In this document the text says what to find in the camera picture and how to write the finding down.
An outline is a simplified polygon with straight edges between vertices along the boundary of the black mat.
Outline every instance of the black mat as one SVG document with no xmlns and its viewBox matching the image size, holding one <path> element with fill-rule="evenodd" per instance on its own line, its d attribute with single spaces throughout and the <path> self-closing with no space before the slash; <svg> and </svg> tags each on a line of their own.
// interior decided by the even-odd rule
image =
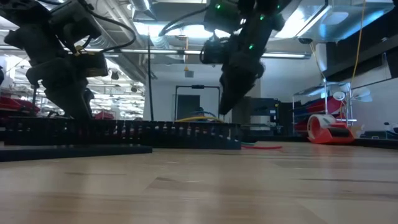
<svg viewBox="0 0 398 224">
<path fill-rule="evenodd" d="M 152 153 L 152 147 L 137 145 L 7 146 L 0 148 L 0 162 L 143 153 Z"/>
</svg>

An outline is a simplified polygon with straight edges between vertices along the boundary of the red object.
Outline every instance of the red object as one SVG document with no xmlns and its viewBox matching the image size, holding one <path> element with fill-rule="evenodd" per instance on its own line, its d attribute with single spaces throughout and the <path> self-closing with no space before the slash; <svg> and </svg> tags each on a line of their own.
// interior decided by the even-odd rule
<svg viewBox="0 0 398 224">
<path fill-rule="evenodd" d="M 328 97 L 328 114 L 332 114 L 335 118 L 341 119 L 340 116 L 340 107 L 341 104 L 344 103 L 342 101 L 338 101 L 334 99 L 332 96 Z M 298 118 L 295 118 L 296 124 L 294 125 L 294 129 L 298 133 L 302 133 L 304 135 L 307 135 L 307 123 L 308 119 L 312 114 L 323 114 L 325 111 L 325 99 L 317 99 L 311 102 L 306 103 L 303 107 L 301 108 L 296 108 L 294 109 L 295 116 L 300 116 L 301 114 L 306 114 L 308 113 L 308 116 L 301 116 Z"/>
<path fill-rule="evenodd" d="M 242 146 L 245 149 L 264 149 L 264 150 L 271 150 L 271 149 L 282 149 L 282 146 Z"/>
<path fill-rule="evenodd" d="M 331 124 L 330 127 L 345 129 L 349 132 L 349 136 L 333 136 L 328 128 L 321 128 L 319 120 L 314 119 L 311 123 L 311 130 L 314 138 L 308 137 L 308 139 L 315 144 L 348 144 L 355 141 L 353 133 L 348 129 L 345 123 Z"/>
<path fill-rule="evenodd" d="M 0 110 L 30 113 L 32 107 L 33 104 L 29 101 L 11 99 L 10 97 L 0 96 Z M 39 111 L 40 108 L 35 106 L 34 112 L 38 113 Z"/>
<path fill-rule="evenodd" d="M 113 114 L 101 111 L 100 113 L 94 115 L 94 119 L 114 119 Z"/>
</svg>

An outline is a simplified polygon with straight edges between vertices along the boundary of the red cable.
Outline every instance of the red cable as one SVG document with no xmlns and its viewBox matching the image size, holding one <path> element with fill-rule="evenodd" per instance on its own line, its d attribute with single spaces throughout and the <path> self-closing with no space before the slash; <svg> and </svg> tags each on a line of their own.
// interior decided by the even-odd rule
<svg viewBox="0 0 398 224">
<path fill-rule="evenodd" d="M 282 149 L 282 146 L 242 146 L 245 149 L 264 149 L 264 150 L 271 150 L 271 149 Z"/>
</svg>

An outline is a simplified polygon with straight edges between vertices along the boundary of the red tape dispenser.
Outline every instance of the red tape dispenser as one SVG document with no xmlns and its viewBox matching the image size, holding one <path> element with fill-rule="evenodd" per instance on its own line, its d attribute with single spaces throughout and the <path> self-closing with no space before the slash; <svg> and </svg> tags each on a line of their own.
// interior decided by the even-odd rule
<svg viewBox="0 0 398 224">
<path fill-rule="evenodd" d="M 332 115 L 312 115 L 307 131 L 308 139 L 315 144 L 348 144 L 355 140 L 347 125 Z"/>
</svg>

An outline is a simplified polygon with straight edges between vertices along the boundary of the ceiling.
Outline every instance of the ceiling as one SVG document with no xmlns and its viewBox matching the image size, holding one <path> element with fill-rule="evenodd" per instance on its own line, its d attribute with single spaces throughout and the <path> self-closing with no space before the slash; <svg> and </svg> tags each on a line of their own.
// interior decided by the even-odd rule
<svg viewBox="0 0 398 224">
<path fill-rule="evenodd" d="M 147 49 L 147 30 L 150 28 L 150 36 L 152 42 L 150 42 L 152 48 L 159 48 L 157 42 L 154 40 L 157 37 L 160 29 L 169 21 L 174 20 L 182 15 L 185 15 L 187 12 L 197 11 L 199 9 L 203 9 L 206 6 L 206 0 L 152 0 L 152 6 L 149 11 L 139 12 L 131 9 L 129 7 L 130 1 L 133 0 L 87 0 L 92 3 L 95 7 L 95 12 L 101 16 L 117 20 L 119 22 L 125 23 L 128 26 L 132 27 L 133 30 L 136 31 L 139 35 L 137 35 L 137 40 L 134 44 L 127 48 L 134 49 Z M 339 10 L 344 9 L 344 4 L 335 0 L 336 5 L 339 6 Z M 292 2 L 287 6 L 287 8 L 282 11 L 283 17 L 288 20 L 291 18 L 291 15 L 294 15 L 300 7 L 302 7 L 302 12 L 305 13 L 307 9 L 313 9 L 313 6 L 322 6 L 325 4 L 325 0 L 292 0 Z M 345 5 L 346 7 L 358 7 L 355 4 Z M 313 16 L 315 12 L 318 10 L 312 10 L 311 12 L 305 14 L 305 18 L 309 18 Z M 185 19 L 185 22 L 202 22 L 204 14 L 198 14 L 192 17 Z M 287 22 L 287 24 L 294 26 L 295 20 Z M 132 34 L 122 30 L 119 26 L 111 24 L 106 21 L 96 20 L 97 23 L 101 26 L 101 31 L 103 33 L 102 37 L 97 40 L 94 40 L 90 43 L 90 47 L 94 48 L 105 48 L 110 45 L 120 45 L 128 42 L 132 38 Z M 0 18 L 0 44 L 4 45 L 2 41 L 4 36 L 7 34 L 7 30 L 14 30 L 17 27 L 8 22 L 7 20 Z M 183 33 L 185 35 L 191 36 L 188 38 L 188 50 L 200 50 L 205 42 L 207 34 L 202 27 L 186 27 L 181 30 L 176 30 L 176 32 Z M 298 42 L 295 38 L 277 38 L 277 32 L 272 34 L 272 38 L 267 44 L 268 52 L 288 52 L 288 53 L 311 53 L 311 50 L 308 45 L 303 45 Z M 175 34 L 171 33 L 166 38 L 166 43 L 170 48 L 173 49 L 185 49 L 187 47 L 186 39 L 176 38 Z M 0 54 L 8 54 L 19 57 L 20 59 L 25 58 L 25 54 L 21 51 L 2 51 Z M 120 79 L 117 81 L 122 85 L 119 86 L 90 86 L 92 90 L 94 90 L 99 96 L 108 95 L 109 97 L 103 97 L 101 100 L 96 100 L 93 105 L 94 108 L 102 108 L 108 109 L 114 105 L 123 105 L 125 111 L 137 110 L 141 111 L 141 104 L 143 103 L 143 94 L 144 87 L 143 83 L 146 82 L 147 77 L 147 57 L 146 55 L 140 54 L 119 54 L 118 57 L 108 57 L 108 65 L 110 67 L 114 67 L 115 70 L 119 71 Z M 209 65 L 202 65 L 198 59 L 198 56 L 189 56 L 185 58 L 183 56 L 169 56 L 169 55 L 151 55 L 152 59 L 152 77 L 153 79 L 157 79 L 159 82 L 185 82 L 186 80 L 193 80 L 198 82 L 211 82 L 213 80 L 218 80 L 221 75 L 221 65 L 215 65 L 214 67 Z M 275 60 L 266 60 L 266 64 L 275 62 Z M 191 79 L 185 78 L 184 68 L 185 63 L 188 64 L 188 68 L 195 72 L 194 77 Z M 16 68 L 17 70 L 17 81 L 18 82 L 26 82 L 25 79 L 25 69 Z M 110 77 L 105 78 L 90 78 L 90 83 L 94 84 L 102 84 L 109 85 L 115 84 L 114 80 L 111 80 Z M 141 91 L 138 93 L 131 93 L 131 87 L 138 86 Z M 127 95 L 137 95 L 137 99 L 130 99 L 132 96 L 124 96 Z"/>
</svg>

